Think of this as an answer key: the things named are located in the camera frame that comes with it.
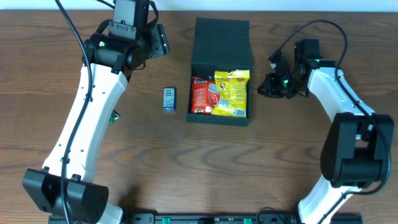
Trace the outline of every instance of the robotic arm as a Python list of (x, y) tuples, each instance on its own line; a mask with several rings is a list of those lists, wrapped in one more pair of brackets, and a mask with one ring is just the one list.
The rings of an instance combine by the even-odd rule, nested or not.
[[(156, 18), (147, 23), (149, 6)], [(145, 61), (170, 52), (162, 24), (156, 24), (155, 3), (148, 0), (118, 0), (113, 20), (105, 20), (85, 42), (92, 71), (92, 94), (75, 134), (66, 166), (67, 204), (72, 220), (85, 223), (118, 224), (121, 208), (107, 203), (108, 188), (92, 184), (103, 136), (113, 109), (125, 91), (133, 70)], [(109, 34), (102, 32), (109, 26)], [(80, 84), (67, 122), (42, 170), (28, 169), (23, 186), (44, 212), (63, 216), (60, 195), (62, 161), (67, 142), (89, 89), (88, 70), (81, 69)]]
[[(338, 83), (337, 65), (333, 60), (322, 59), (317, 39), (303, 39), (295, 44), (293, 72), (280, 50), (269, 57), (269, 61), (276, 72), (267, 75), (258, 89), (260, 94), (290, 99), (300, 91), (306, 96), (308, 92), (313, 93), (332, 121), (321, 154), (322, 176), (297, 209), (302, 223), (330, 223), (333, 214), (353, 194), (388, 176), (388, 154), (378, 132), (386, 135), (390, 146), (393, 120), (388, 115), (376, 114), (365, 105), (349, 87), (340, 69)], [(355, 106), (342, 85), (361, 108), (371, 114), (378, 129)], [(357, 140), (367, 142), (367, 147), (356, 147)]]

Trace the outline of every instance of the yellow snack bag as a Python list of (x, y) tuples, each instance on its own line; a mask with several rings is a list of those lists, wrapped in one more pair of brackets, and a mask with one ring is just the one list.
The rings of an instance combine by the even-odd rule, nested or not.
[(250, 78), (250, 71), (216, 71), (214, 78), (220, 93), (220, 100), (211, 112), (211, 115), (245, 118), (247, 102), (246, 84)]

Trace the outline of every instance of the box lid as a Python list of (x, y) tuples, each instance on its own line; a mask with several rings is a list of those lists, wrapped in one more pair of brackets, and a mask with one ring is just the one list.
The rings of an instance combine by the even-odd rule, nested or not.
[(215, 70), (250, 70), (252, 65), (249, 21), (197, 18), (193, 76), (212, 76)]

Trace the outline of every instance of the white backdrop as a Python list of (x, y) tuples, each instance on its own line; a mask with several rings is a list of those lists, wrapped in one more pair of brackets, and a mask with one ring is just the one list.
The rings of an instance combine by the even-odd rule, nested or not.
[[(108, 9), (95, 0), (61, 2), (66, 9)], [(398, 0), (155, 0), (155, 3), (159, 10), (398, 12)], [(0, 0), (0, 9), (57, 9), (57, 5), (54, 0)]]

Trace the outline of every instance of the red snack bag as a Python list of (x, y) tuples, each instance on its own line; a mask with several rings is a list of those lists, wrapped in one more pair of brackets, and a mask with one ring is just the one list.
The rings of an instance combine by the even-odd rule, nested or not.
[(220, 94), (214, 91), (215, 81), (192, 77), (192, 107), (191, 113), (211, 114), (220, 99)]

